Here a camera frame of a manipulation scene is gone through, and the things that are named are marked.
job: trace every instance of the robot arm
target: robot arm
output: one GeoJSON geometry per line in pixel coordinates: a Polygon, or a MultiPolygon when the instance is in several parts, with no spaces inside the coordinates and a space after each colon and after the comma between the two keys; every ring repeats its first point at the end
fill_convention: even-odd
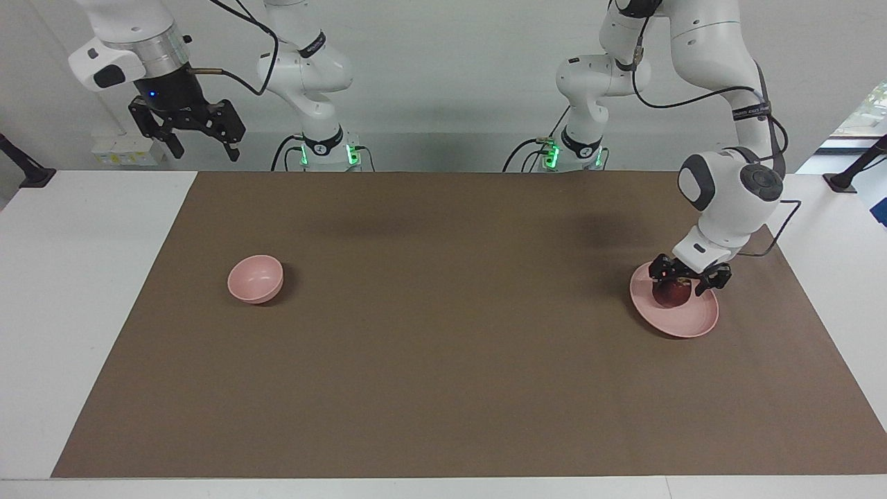
{"type": "MultiPolygon", "coordinates": [[[[354,80],[351,63],[326,42],[310,0],[264,0],[271,27],[283,47],[268,89],[295,110],[305,139],[302,162],[312,170],[348,170],[355,164],[355,140],[342,128],[325,93],[343,91],[354,80]]],[[[265,75],[271,56],[262,56],[265,75]]]]}
{"type": "Polygon", "coordinates": [[[87,89],[134,83],[139,96],[130,103],[130,113],[145,137],[166,143],[180,158],[184,149],[173,130],[201,131],[237,160],[246,127],[230,101],[210,104],[204,98],[188,62],[189,40],[160,0],[75,1],[96,34],[68,58],[87,89]]]}
{"type": "MultiPolygon", "coordinates": [[[[657,280],[697,279],[701,283],[697,293],[701,294],[726,285],[731,274],[727,262],[779,205],[785,174],[764,78],[742,40],[736,0],[613,0],[600,33],[607,54],[579,58],[589,64],[571,59],[558,74],[559,88],[571,104],[560,145],[572,150],[582,165],[592,157],[589,149],[600,144],[602,123],[606,122],[587,119],[586,109],[595,115],[595,107],[601,107],[593,99],[633,94],[632,71],[636,72],[638,90],[643,90],[649,69],[642,60],[639,40],[645,23],[653,22],[654,15],[670,19],[671,54],[678,74],[695,86],[722,92],[733,109],[739,139],[737,147],[694,154],[685,161],[679,188],[702,215],[675,246],[676,258],[661,255],[650,269],[657,280]],[[580,84],[564,83],[580,79],[580,84]],[[724,91],[736,87],[742,88],[724,91]],[[581,105],[584,96],[580,91],[589,96],[585,106],[581,105]],[[586,142],[584,148],[571,144],[589,140],[592,142],[586,142]]],[[[597,116],[601,115],[606,116],[597,111],[597,116]]],[[[571,154],[564,156],[572,159],[571,154]]]]}

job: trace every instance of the dark red fruit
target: dark red fruit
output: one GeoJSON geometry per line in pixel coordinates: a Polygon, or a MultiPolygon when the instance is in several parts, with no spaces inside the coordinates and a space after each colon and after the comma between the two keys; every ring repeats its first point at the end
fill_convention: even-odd
{"type": "Polygon", "coordinates": [[[689,279],[672,279],[653,283],[653,299],[665,308],[675,308],[690,301],[693,283],[689,279]]]}

